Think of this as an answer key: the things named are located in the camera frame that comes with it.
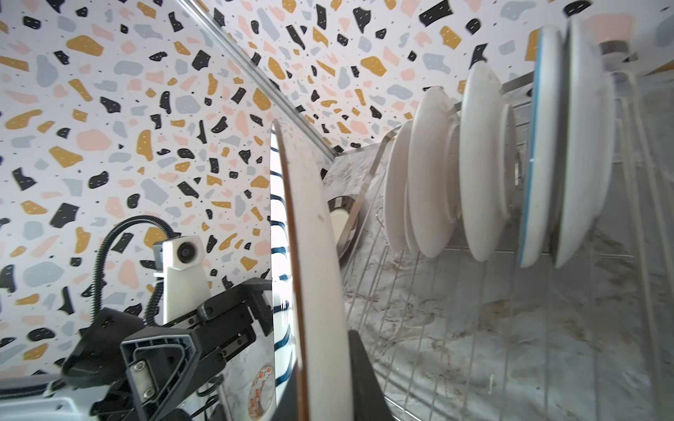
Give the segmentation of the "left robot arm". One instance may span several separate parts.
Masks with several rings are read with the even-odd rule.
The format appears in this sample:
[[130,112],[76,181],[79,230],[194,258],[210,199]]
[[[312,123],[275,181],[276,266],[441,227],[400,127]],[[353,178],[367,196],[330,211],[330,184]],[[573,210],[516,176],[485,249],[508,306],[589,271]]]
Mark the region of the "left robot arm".
[[219,377],[256,342],[255,323],[272,332],[270,289],[261,278],[236,285],[185,316],[188,328],[103,309],[59,375],[1,382],[1,418],[225,420]]

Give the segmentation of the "white plate black stripes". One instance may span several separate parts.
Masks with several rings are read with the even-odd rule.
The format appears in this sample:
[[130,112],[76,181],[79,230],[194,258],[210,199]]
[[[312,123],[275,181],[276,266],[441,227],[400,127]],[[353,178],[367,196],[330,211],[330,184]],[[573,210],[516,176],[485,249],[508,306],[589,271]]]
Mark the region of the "white plate black stripes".
[[270,262],[276,398],[301,420],[354,417],[349,339],[333,226],[312,145],[270,131]]

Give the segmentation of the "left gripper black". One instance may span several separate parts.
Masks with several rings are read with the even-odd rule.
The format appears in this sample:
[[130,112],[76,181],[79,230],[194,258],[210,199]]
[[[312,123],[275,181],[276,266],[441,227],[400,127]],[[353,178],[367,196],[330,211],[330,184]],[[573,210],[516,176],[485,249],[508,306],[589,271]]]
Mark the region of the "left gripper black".
[[203,302],[195,328],[147,327],[124,339],[120,350],[138,418],[169,415],[255,343],[254,323],[270,335],[270,291],[270,280],[253,278]]

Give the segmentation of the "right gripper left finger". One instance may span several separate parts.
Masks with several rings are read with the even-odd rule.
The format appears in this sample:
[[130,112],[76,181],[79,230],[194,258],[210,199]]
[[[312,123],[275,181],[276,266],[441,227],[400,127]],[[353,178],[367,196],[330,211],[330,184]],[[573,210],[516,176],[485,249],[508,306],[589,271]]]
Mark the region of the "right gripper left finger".
[[290,378],[285,383],[284,394],[272,416],[272,421],[299,421],[297,381]]

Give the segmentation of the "dark rimmed cream plate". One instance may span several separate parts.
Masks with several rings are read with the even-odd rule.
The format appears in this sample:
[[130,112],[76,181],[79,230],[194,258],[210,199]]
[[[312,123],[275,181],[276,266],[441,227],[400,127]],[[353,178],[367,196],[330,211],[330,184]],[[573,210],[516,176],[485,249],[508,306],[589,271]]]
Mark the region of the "dark rimmed cream plate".
[[341,260],[351,248],[356,239],[357,229],[361,224],[361,217],[357,216],[355,222],[351,225],[349,236],[347,236],[345,244],[340,246],[340,239],[344,229],[348,225],[349,218],[352,214],[355,214],[355,204],[356,200],[352,196],[336,196],[328,201],[329,216],[332,221],[333,236],[335,237],[335,245],[339,260]]

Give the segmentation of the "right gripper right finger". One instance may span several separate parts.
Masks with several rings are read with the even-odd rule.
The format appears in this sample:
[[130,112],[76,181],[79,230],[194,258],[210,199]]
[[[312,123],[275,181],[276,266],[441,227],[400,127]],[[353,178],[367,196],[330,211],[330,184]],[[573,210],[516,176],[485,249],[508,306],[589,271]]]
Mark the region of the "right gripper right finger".
[[359,333],[348,331],[353,389],[354,420],[393,421],[376,374]]

